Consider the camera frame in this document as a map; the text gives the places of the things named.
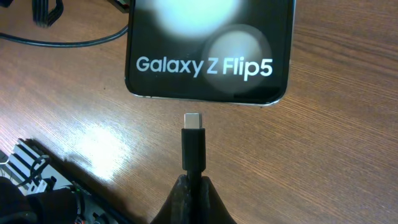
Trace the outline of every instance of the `smartphone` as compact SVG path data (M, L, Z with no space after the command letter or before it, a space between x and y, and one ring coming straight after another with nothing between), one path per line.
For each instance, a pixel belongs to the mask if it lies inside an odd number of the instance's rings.
M267 106L289 79L295 0L136 0L126 76L136 96Z

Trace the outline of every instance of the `black smartphone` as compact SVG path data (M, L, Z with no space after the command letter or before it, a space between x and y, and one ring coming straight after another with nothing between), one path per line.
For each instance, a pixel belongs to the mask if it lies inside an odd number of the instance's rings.
M136 96L271 105L286 92L295 0L136 0L126 85Z

